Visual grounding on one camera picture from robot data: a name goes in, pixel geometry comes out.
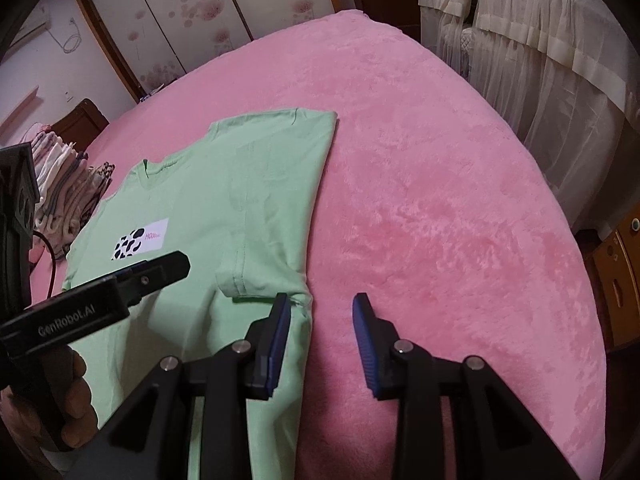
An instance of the wardrobe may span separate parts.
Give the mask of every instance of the wardrobe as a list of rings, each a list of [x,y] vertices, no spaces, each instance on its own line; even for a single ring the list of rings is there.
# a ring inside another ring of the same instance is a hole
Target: wardrobe
[[[85,0],[85,6],[98,22],[92,27],[98,42],[120,65],[116,71],[144,93],[252,40],[334,12],[331,0]]]

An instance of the metal pivot bolt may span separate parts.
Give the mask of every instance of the metal pivot bolt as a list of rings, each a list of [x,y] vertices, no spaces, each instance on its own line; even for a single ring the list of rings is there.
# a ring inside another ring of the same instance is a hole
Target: metal pivot bolt
[[[466,358],[465,365],[472,370],[482,370],[484,368],[484,360],[477,355],[472,355],[471,357]]]
[[[414,349],[414,344],[407,339],[398,339],[398,341],[394,343],[394,348],[401,354],[407,354]]]
[[[251,349],[251,343],[245,339],[239,339],[231,345],[231,349],[237,354],[244,354]]]
[[[180,361],[178,361],[177,357],[169,355],[160,361],[160,367],[165,372],[168,372],[169,370],[173,370],[175,367],[177,367],[179,362]]]

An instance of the wooden headboard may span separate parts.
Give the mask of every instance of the wooden headboard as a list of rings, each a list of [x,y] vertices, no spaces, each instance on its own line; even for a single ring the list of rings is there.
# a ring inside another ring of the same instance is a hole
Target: wooden headboard
[[[84,152],[107,124],[109,121],[100,110],[89,99],[83,99],[51,129],[67,144],[74,142],[76,152]]]

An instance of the green t-shirt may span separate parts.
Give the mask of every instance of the green t-shirt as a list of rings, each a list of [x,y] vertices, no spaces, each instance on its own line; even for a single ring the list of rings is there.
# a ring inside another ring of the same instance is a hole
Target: green t-shirt
[[[100,204],[71,247],[63,288],[175,250],[191,262],[186,279],[73,345],[87,362],[100,425],[162,357],[215,353],[268,315],[265,298],[286,292],[280,385],[268,402],[248,401],[247,412],[254,478],[293,478],[311,331],[306,242],[335,121],[334,112],[294,108],[213,123],[161,163],[137,164]],[[190,478],[198,457],[192,446]]]

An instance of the dark floor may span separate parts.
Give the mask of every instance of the dark floor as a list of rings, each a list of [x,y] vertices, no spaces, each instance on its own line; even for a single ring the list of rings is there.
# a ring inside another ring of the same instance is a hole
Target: dark floor
[[[600,244],[596,231],[580,231],[576,237],[591,280],[605,348],[612,346],[612,334],[602,285],[593,257]],[[607,422],[603,473],[607,472],[629,443],[640,422],[640,344],[607,350]]]

